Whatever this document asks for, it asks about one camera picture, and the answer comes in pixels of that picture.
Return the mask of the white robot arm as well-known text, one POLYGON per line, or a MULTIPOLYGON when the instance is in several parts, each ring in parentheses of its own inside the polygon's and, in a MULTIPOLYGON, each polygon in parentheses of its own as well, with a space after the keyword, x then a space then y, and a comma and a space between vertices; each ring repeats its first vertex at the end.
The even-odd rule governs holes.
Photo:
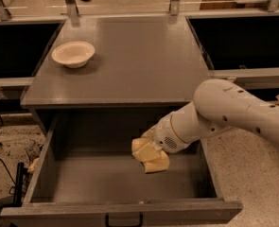
POLYGON ((154 162, 201 138, 231 127, 250 131, 279 148, 279 106, 263 101, 231 81, 208 79, 190 103, 164 116, 131 142, 135 159, 154 162))

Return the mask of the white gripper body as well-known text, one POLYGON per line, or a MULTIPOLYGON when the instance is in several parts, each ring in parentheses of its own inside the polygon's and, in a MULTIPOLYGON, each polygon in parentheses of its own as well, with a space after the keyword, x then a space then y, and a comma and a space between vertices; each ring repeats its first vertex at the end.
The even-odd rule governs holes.
POLYGON ((153 140, 162 147, 165 152, 177 153, 186 149, 189 143, 185 143, 181 140, 173 130, 172 116, 172 113, 166 115, 155 125, 153 140))

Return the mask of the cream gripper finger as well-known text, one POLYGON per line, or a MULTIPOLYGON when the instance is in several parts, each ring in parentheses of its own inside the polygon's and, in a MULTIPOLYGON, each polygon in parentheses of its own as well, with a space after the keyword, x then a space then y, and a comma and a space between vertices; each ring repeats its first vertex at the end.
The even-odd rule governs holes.
POLYGON ((150 129, 148 129, 147 131, 145 131, 142 134, 142 137, 147 138, 149 140, 153 140, 154 139, 154 132, 155 132, 155 127, 151 127, 150 129))
POLYGON ((148 162, 161 157, 161 154, 152 146, 150 142, 135 150, 132 155, 139 162, 148 162))

